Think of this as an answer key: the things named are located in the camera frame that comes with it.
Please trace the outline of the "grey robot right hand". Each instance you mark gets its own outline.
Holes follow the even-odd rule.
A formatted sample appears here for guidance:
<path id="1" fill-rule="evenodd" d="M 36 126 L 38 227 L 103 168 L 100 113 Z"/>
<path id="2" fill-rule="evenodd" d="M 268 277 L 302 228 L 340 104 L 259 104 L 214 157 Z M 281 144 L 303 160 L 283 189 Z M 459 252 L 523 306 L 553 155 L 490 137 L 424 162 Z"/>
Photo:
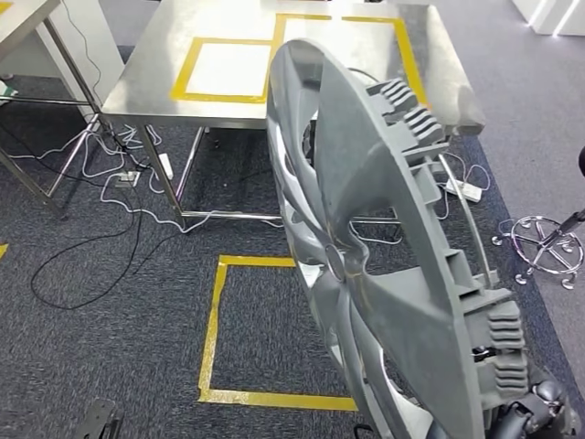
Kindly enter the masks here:
<path id="1" fill-rule="evenodd" d="M 533 384 L 525 395 L 498 412 L 488 438 L 575 438 L 581 418 L 558 381 Z"/>

